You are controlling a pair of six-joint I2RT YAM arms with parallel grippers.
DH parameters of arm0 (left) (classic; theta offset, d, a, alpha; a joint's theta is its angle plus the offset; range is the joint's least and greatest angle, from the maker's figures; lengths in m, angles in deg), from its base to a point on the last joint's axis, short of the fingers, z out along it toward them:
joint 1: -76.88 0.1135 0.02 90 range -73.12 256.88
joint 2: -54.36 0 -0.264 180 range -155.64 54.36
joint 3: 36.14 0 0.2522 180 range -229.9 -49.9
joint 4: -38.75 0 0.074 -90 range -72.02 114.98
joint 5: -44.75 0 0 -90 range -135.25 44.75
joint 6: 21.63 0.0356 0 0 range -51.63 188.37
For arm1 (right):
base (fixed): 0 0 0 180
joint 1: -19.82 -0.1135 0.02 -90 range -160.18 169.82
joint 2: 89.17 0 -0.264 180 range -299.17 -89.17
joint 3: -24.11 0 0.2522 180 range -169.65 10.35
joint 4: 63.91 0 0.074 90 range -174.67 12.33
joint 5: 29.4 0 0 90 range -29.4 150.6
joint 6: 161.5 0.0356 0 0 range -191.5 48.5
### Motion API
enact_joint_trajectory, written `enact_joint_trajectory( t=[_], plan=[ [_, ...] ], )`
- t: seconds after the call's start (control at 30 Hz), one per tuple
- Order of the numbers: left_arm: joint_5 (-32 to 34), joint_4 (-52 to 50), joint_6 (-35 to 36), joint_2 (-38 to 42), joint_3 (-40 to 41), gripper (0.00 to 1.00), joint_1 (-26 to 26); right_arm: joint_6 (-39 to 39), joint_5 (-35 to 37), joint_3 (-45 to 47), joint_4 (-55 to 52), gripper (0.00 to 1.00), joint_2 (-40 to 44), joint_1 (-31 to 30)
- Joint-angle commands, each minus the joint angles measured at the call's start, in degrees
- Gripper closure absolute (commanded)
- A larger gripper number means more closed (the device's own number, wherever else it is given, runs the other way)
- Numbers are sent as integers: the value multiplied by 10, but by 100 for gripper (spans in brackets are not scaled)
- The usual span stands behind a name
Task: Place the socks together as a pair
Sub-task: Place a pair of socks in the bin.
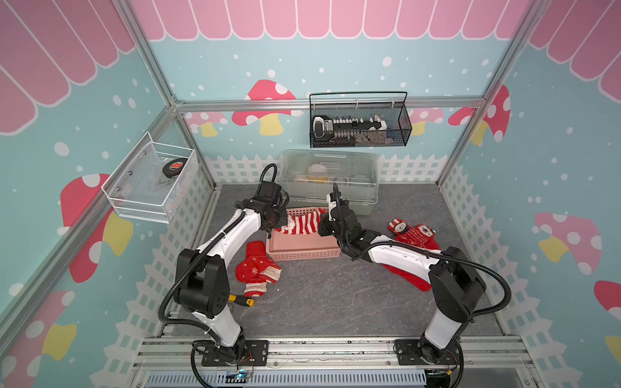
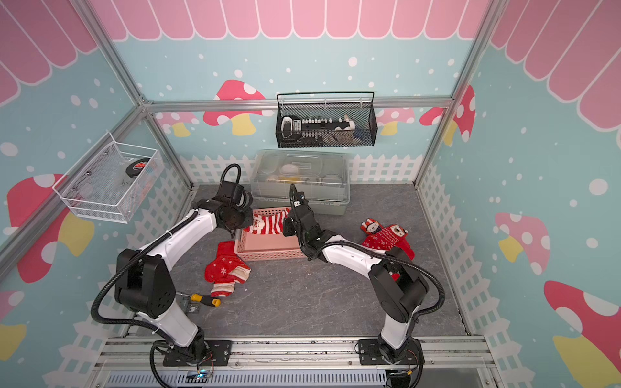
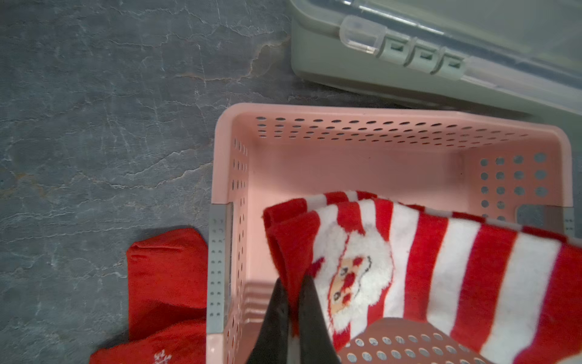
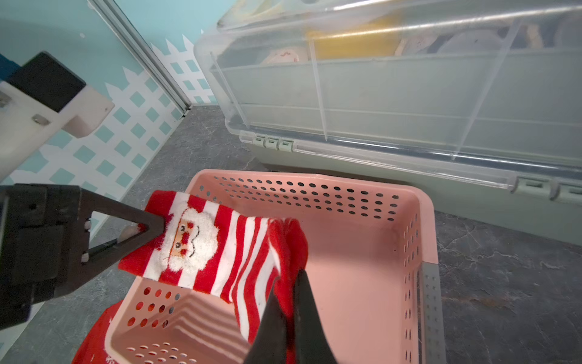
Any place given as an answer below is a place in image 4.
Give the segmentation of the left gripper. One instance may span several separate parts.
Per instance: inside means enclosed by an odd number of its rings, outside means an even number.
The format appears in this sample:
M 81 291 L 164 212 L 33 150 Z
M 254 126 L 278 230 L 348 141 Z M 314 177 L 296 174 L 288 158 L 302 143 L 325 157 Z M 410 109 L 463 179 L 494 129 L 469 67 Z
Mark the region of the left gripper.
M 138 232 L 85 251 L 93 212 L 133 222 Z M 164 230 L 163 217 L 76 186 L 2 187 L 2 329 L 25 323 L 34 304 L 76 291 Z

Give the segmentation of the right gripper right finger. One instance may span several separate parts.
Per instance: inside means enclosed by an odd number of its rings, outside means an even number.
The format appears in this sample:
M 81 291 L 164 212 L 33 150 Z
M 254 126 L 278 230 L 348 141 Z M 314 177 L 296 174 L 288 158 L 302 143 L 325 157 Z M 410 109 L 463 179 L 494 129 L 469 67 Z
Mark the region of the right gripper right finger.
M 296 363 L 337 364 L 324 333 L 305 270 L 299 272 L 293 294 Z

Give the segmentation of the red white striped santa sock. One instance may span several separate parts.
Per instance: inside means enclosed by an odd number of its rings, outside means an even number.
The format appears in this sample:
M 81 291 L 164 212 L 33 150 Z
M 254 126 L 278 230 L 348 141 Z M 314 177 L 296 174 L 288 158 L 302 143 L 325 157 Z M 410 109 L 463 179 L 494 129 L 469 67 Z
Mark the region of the red white striped santa sock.
M 124 363 L 241 363 L 265 337 L 269 363 L 296 361 L 293 291 L 308 244 L 297 220 L 243 215 L 190 194 L 157 191 L 147 211 L 163 234 L 125 257 L 136 276 L 107 333 Z M 267 335 L 273 303 L 283 323 Z

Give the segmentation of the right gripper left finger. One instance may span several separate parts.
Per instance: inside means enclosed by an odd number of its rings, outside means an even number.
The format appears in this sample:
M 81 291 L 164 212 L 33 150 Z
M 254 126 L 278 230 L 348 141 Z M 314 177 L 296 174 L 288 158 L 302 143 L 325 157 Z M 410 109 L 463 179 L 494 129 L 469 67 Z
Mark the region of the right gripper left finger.
M 274 288 L 271 289 L 259 331 L 244 364 L 285 364 L 287 321 L 280 309 Z

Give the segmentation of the red snowflake santa sock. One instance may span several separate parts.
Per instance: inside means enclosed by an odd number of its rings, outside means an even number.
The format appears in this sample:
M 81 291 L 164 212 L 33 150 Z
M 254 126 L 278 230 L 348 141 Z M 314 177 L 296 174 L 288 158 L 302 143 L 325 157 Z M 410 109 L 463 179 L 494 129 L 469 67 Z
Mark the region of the red snowflake santa sock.
M 105 336 L 123 301 L 107 308 L 80 345 L 72 364 L 118 364 L 105 350 Z

